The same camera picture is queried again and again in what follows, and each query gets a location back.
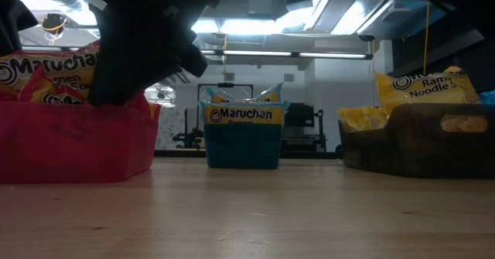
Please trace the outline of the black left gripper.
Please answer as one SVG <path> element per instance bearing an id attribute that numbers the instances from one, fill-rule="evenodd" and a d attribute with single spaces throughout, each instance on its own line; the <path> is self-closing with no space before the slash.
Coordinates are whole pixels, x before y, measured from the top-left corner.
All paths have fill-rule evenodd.
<path id="1" fill-rule="evenodd" d="M 192 30 L 220 0 L 103 0 L 97 13 L 101 48 L 88 102 L 121 105 L 146 88 L 186 71 L 201 77 L 207 60 Z"/>

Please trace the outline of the pink plastic bin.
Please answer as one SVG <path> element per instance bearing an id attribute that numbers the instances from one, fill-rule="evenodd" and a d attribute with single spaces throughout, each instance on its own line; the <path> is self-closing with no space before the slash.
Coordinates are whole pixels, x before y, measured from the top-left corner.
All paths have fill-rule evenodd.
<path id="1" fill-rule="evenodd" d="M 0 184 L 121 182 L 151 167 L 158 121 L 130 106 L 0 102 Z"/>

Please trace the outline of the yellow Maruchan noodle pack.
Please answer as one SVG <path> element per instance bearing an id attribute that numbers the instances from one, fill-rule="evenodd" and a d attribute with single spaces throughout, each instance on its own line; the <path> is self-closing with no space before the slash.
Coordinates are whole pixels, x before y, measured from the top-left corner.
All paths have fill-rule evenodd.
<path id="1" fill-rule="evenodd" d="M 390 77 L 377 74 L 378 97 L 387 119 L 401 104 L 482 104 L 467 73 L 450 66 L 441 73 Z"/>
<path id="2" fill-rule="evenodd" d="M 340 108 L 337 114 L 346 132 L 380 129 L 388 119 L 382 107 Z"/>

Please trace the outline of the blue plastic bin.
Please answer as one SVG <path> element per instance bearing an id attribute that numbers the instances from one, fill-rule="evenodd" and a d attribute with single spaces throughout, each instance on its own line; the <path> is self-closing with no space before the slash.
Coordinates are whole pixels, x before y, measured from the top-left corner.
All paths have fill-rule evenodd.
<path id="1" fill-rule="evenodd" d="M 280 124 L 205 124 L 207 164 L 215 169 L 277 169 Z"/>

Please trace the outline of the long LED light bar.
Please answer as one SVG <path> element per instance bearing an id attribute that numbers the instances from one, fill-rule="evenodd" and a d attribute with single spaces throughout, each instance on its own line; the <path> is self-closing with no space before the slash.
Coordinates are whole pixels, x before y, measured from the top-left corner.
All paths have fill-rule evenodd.
<path id="1" fill-rule="evenodd" d="M 24 51 L 77 51 L 77 47 L 68 46 L 22 46 Z M 309 59 L 338 59 L 338 60 L 372 60 L 370 53 L 317 53 L 317 52 L 285 52 L 267 50 L 232 50 L 232 49 L 201 49 L 204 56 L 266 56 L 266 57 L 287 57 L 287 58 L 309 58 Z"/>

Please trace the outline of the black machine on stand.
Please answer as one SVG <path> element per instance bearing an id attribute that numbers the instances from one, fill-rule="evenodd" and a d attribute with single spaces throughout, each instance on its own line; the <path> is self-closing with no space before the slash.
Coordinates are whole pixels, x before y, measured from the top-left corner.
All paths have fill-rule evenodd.
<path id="1" fill-rule="evenodd" d="M 312 105 L 291 103 L 282 132 L 283 152 L 326 152 L 324 111 Z"/>

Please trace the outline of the dark translucent plastic bin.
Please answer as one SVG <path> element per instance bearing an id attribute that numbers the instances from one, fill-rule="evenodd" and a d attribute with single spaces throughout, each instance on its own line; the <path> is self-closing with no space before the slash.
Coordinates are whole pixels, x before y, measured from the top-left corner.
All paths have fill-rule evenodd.
<path id="1" fill-rule="evenodd" d="M 381 129 L 340 130 L 346 167 L 430 179 L 495 179 L 495 105 L 400 104 Z"/>

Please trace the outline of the grey rectangular air duct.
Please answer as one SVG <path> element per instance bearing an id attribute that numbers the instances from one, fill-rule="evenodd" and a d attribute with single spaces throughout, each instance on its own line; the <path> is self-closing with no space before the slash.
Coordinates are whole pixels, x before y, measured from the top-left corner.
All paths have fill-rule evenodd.
<path id="1" fill-rule="evenodd" d="M 274 0 L 220 0 L 215 8 L 206 7 L 202 18 L 273 19 Z"/>

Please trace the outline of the black aluminium table frame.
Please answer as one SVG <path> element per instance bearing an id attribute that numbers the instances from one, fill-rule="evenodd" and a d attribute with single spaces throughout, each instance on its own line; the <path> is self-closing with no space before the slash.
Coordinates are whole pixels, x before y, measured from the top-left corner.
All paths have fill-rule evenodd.
<path id="1" fill-rule="evenodd" d="M 154 156 L 159 158 L 205 158 L 205 150 L 176 149 L 155 150 Z M 286 159 L 342 159 L 341 152 L 282 152 L 280 158 Z"/>

